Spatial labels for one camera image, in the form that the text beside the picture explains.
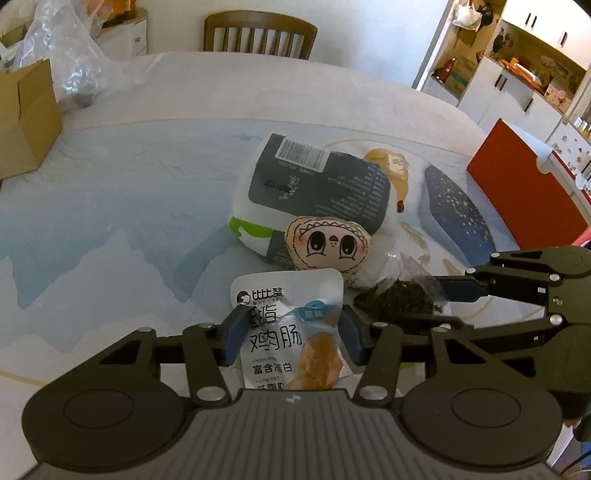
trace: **black cable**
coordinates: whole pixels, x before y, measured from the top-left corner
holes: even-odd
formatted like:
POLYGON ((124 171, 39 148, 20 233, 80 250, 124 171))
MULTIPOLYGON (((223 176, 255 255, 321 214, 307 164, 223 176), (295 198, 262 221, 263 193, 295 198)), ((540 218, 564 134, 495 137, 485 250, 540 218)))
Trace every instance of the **black cable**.
POLYGON ((560 472, 561 475, 564 475, 564 473, 568 470, 570 470, 572 467, 574 467, 575 465, 577 465, 577 463, 582 462, 583 460, 585 460, 588 456, 591 456, 591 450, 589 450, 588 452, 582 454, 579 458, 577 458, 574 462, 569 463, 566 468, 564 470, 562 470, 560 472))

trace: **wooden chair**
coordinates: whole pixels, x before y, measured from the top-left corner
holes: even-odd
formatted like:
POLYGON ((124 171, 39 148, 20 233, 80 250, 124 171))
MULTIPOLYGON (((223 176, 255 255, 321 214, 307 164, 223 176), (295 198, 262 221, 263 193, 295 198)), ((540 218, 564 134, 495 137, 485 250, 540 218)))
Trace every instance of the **wooden chair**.
POLYGON ((318 29, 308 22, 288 15, 274 14, 269 12, 255 12, 249 10, 233 10, 228 12, 220 12, 210 15, 205 19, 205 28, 203 34, 203 49, 204 51, 213 51, 215 29, 223 28, 223 42, 222 51, 228 51, 228 38, 231 28, 237 28, 236 37, 234 39, 233 51, 240 52, 242 41, 242 29, 250 28, 248 39, 246 41, 246 52, 252 53, 255 40, 255 30, 257 28, 263 29, 262 38, 258 46, 257 53, 265 54, 267 51, 267 35, 269 30, 275 30, 273 42, 271 44, 271 55, 279 54, 279 43, 281 40, 281 33, 288 33, 287 46, 285 47, 284 57, 291 56, 291 49, 293 48, 294 36, 301 35, 304 41, 301 46, 300 55, 298 58, 308 60, 310 52, 314 45, 314 39, 318 29))

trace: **black cabinet handle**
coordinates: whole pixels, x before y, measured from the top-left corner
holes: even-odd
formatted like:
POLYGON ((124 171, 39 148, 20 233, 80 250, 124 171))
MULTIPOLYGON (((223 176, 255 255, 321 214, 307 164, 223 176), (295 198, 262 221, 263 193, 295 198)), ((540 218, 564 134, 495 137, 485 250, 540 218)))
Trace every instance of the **black cabinet handle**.
POLYGON ((527 110, 530 109, 531 104, 534 103, 534 98, 530 98, 530 101, 527 102, 527 105, 525 106, 525 110, 523 110, 525 113, 527 113, 527 110))

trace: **white barcode sticker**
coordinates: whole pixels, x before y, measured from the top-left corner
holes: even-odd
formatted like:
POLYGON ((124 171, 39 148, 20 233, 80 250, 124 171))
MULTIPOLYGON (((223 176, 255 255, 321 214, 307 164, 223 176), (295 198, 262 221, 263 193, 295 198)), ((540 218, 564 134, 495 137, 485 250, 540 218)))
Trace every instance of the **white barcode sticker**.
POLYGON ((324 170, 329 154, 321 148, 284 138, 275 157, 320 172, 324 170))

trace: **wet wipes package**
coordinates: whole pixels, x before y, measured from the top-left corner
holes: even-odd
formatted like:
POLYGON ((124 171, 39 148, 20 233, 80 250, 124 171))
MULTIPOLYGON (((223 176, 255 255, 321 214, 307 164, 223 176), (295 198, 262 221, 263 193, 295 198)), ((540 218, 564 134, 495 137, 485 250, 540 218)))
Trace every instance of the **wet wipes package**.
POLYGON ((337 323, 343 277, 331 268, 239 277, 232 307, 249 305, 251 328, 240 352, 246 388, 323 390, 350 375, 337 323))
POLYGON ((395 242, 396 204, 396 191, 377 163, 273 133, 241 172, 229 226, 248 248, 293 267, 285 235, 295 220, 354 222, 371 236, 372 248, 346 281, 370 288, 395 242))

